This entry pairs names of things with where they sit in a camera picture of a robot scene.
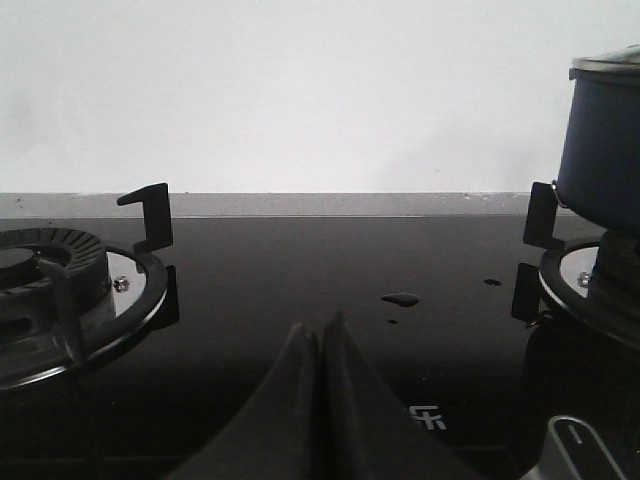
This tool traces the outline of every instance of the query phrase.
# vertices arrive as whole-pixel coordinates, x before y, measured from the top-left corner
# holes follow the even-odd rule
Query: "gas stove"
[[[640,478],[635,222],[572,151],[528,213],[0,220],[0,476]]]

